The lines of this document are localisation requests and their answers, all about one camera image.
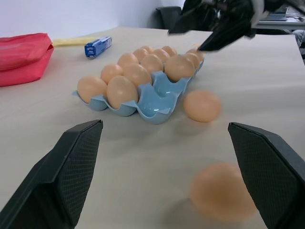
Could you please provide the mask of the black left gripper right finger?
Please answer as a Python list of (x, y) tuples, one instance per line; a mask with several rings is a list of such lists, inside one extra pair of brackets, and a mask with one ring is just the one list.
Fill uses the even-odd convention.
[(279, 135), (228, 125), (244, 183), (268, 229), (305, 229), (305, 161)]

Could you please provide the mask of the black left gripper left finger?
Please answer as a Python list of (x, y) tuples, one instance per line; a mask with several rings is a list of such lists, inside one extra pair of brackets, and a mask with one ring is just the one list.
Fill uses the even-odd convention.
[(65, 131), (0, 211), (0, 229), (75, 229), (91, 185), (102, 120)]

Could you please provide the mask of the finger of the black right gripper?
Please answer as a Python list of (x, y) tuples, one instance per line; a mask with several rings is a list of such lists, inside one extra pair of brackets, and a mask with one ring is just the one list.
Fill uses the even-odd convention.
[(181, 35), (189, 31), (212, 31), (216, 10), (206, 3), (185, 3), (182, 13), (168, 30), (168, 35)]
[(253, 38), (255, 29), (247, 19), (227, 19), (219, 23), (213, 33), (197, 49), (201, 52), (216, 52), (242, 37)]

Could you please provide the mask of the blue plastic egg tray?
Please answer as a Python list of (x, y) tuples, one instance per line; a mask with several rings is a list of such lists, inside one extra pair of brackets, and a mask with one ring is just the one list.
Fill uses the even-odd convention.
[[(199, 69), (195, 69), (194, 76), (200, 70), (202, 64), (203, 62), (200, 62)], [(107, 97), (103, 95), (92, 97), (90, 103), (87, 104), (80, 98), (77, 90), (72, 94), (94, 111), (103, 111), (108, 108), (116, 115), (124, 117), (138, 112), (145, 121), (152, 124), (161, 124), (171, 116), (179, 97), (185, 93), (187, 85), (194, 76), (174, 82), (168, 78), (164, 70), (150, 75), (152, 84), (142, 84), (137, 88), (138, 102), (128, 101), (122, 103), (119, 109), (112, 108), (108, 103)]]

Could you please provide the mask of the black office chair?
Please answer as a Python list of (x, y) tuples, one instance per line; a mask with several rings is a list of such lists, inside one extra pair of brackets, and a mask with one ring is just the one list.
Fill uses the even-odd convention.
[(158, 18), (161, 20), (161, 28), (166, 30), (174, 26), (182, 12), (180, 6), (158, 7), (155, 10)]

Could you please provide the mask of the white background desk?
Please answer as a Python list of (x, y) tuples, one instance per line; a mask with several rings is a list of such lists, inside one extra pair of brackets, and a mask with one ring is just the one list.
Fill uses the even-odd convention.
[(279, 30), (304, 30), (305, 15), (294, 10), (292, 7), (284, 7), (276, 13), (262, 18), (255, 28), (257, 29), (279, 29)]

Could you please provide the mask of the blue cookie box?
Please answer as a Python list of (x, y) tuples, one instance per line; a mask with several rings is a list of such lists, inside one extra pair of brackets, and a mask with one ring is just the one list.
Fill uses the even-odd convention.
[(95, 59), (112, 45), (112, 37), (100, 37), (84, 46), (85, 56), (88, 59)]

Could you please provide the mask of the yellow flat packet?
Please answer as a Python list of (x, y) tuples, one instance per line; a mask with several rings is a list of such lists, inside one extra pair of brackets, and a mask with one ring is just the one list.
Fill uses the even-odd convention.
[(84, 46), (87, 43), (98, 40), (99, 37), (77, 37), (77, 38), (65, 38), (65, 39), (54, 39), (52, 45), (54, 47), (62, 46)]

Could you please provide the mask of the red fabric bag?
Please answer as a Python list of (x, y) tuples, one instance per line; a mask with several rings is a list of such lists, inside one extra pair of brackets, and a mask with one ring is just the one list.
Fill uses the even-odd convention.
[(39, 80), (53, 50), (46, 33), (0, 38), (0, 87)]

